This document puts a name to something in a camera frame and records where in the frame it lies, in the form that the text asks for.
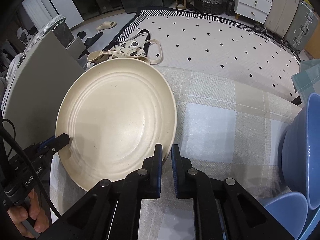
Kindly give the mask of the left hand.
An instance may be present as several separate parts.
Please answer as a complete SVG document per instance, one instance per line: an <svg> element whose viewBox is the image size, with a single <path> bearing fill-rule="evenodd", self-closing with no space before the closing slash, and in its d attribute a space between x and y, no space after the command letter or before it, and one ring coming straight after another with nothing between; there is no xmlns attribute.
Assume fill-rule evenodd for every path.
<svg viewBox="0 0 320 240"><path fill-rule="evenodd" d="M44 209L40 207L39 198L34 189L30 191L28 197L30 198L30 207L28 211L22 206L15 206L11 207L7 213L22 236L35 238L22 222L30 217L35 220L34 230L37 233L43 233L49 228L49 218L45 214Z"/></svg>

